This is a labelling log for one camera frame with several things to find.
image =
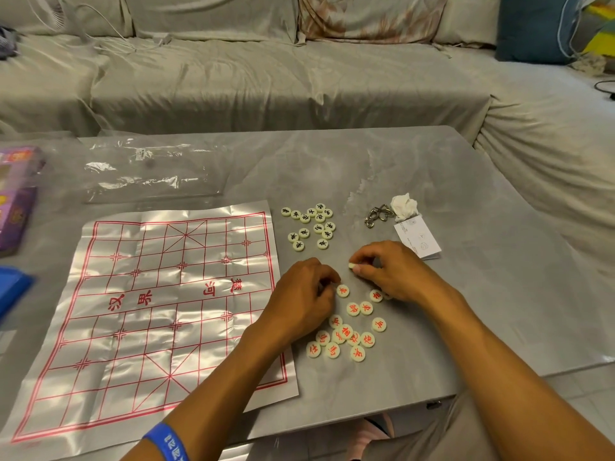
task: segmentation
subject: purple box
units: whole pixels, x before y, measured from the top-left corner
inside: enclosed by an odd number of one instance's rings
[[[19,247],[36,199],[34,176],[41,167],[39,147],[0,149],[0,256]]]

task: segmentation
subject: person's left arm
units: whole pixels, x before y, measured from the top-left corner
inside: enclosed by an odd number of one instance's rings
[[[333,311],[340,276],[318,259],[297,262],[278,282],[261,317],[237,347],[165,419],[182,441],[190,461],[217,461],[229,432],[276,357],[294,340],[315,330]],[[325,287],[319,294],[319,285]],[[149,440],[122,461],[164,461]]]

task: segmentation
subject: person's right arm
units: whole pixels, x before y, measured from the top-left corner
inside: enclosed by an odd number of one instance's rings
[[[371,265],[379,258],[382,268]],[[504,460],[615,460],[615,446],[494,335],[455,288],[409,248],[383,241],[351,258],[353,272],[416,302],[450,350]]]

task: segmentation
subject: forearm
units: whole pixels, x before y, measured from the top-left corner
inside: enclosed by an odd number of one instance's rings
[[[615,447],[473,314],[456,292],[428,312],[505,460],[612,460]]]
[[[165,422],[173,428],[190,461],[216,461],[258,382],[285,346],[251,325],[237,347],[175,408]],[[149,441],[139,442],[123,461],[161,460]]]

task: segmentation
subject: dark teal cushion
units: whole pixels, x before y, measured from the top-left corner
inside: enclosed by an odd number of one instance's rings
[[[496,59],[528,63],[566,64],[557,36],[572,55],[570,39],[579,15],[579,0],[501,0],[497,25]]]

